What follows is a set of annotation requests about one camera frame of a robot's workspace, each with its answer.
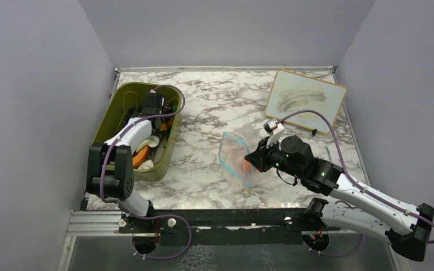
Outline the orange toy fruit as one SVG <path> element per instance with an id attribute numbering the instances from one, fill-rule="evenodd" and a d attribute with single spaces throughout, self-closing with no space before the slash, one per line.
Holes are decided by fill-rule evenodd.
<path id="1" fill-rule="evenodd" d="M 250 176 L 254 172 L 254 167 L 246 160 L 242 161 L 242 172 L 245 176 Z"/>

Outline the clear zip top bag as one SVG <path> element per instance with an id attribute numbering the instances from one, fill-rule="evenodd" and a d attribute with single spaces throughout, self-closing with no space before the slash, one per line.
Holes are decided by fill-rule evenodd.
<path id="1" fill-rule="evenodd" d="M 237 193 L 250 195 L 255 186 L 255 169 L 252 175 L 242 172 L 242 161 L 255 150 L 259 141 L 259 131 L 246 124 L 235 130 L 223 132 L 218 148 L 218 160 L 224 178 Z"/>

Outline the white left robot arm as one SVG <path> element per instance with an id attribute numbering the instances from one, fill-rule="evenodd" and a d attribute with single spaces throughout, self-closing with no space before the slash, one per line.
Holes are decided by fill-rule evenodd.
<path id="1" fill-rule="evenodd" d="M 160 115 L 172 113 L 165 112 L 164 106 L 164 95 L 146 93 L 142 103 L 128 109 L 119 132 L 89 148 L 86 192 L 134 214 L 133 223 L 143 232 L 154 227 L 155 217 L 149 212 L 151 202 L 134 191 L 132 158 L 138 147 L 160 128 Z"/>

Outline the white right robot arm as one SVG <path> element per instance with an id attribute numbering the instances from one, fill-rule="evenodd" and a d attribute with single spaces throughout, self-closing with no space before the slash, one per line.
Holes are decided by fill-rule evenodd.
<path id="1" fill-rule="evenodd" d="M 266 172 L 275 168 L 300 180 L 302 186 L 314 193 L 355 206 L 345 209 L 314 198 L 303 215 L 309 229 L 352 230 L 381 239 L 409 260 L 424 260 L 433 207 L 404 203 L 356 181 L 336 164 L 314 157 L 310 145 L 296 135 L 271 146 L 267 142 L 268 138 L 259 141 L 257 149 L 245 156 L 255 169 Z"/>

